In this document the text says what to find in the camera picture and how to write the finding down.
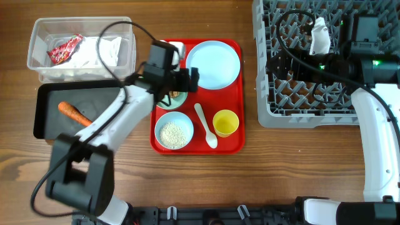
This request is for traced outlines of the red snack wrapper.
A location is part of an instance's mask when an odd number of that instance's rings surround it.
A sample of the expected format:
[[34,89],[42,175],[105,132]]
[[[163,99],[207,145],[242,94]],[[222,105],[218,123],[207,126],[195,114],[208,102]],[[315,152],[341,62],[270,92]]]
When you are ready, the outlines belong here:
[[70,40],[64,44],[55,47],[47,52],[51,62],[54,65],[62,64],[76,52],[84,37],[80,34],[74,34]]

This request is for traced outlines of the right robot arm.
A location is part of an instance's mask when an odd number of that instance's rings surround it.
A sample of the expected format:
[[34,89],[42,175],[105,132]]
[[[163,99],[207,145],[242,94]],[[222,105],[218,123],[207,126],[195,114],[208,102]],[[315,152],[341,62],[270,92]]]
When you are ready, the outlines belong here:
[[364,201],[298,197],[290,224],[399,223],[399,57],[382,54],[373,14],[344,16],[339,52],[316,54],[282,46],[267,62],[279,79],[343,83],[359,120],[365,163]]

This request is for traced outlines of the orange carrot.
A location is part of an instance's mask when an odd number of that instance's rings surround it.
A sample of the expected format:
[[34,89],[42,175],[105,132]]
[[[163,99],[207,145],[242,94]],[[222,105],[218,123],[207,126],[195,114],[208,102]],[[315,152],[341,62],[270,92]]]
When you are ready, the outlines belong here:
[[92,124],[92,121],[89,120],[86,116],[84,116],[80,111],[75,108],[73,105],[69,104],[68,102],[60,102],[58,104],[58,110],[68,118],[76,121],[77,123],[88,127]]

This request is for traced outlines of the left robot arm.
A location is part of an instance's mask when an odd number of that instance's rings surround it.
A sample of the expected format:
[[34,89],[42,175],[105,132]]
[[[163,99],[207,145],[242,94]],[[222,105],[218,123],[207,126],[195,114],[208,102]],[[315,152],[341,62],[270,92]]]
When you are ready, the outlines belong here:
[[103,224],[133,223],[133,207],[114,195],[114,155],[157,104],[171,105],[171,92],[197,91],[197,70],[179,67],[184,55],[181,42],[153,41],[143,73],[120,82],[117,98],[89,126],[56,138],[41,181],[47,197]]

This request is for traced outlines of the white napkin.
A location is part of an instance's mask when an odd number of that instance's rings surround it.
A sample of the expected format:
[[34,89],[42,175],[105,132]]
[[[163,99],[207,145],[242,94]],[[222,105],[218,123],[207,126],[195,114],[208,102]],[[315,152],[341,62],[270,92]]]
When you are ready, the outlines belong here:
[[[116,37],[112,40],[101,39],[99,45],[99,52],[102,60],[107,66],[117,66],[119,60],[119,50],[121,46],[121,37]],[[74,51],[72,56],[66,61],[55,68],[97,68],[102,64],[98,58],[96,50],[98,38],[85,37],[82,43]]]

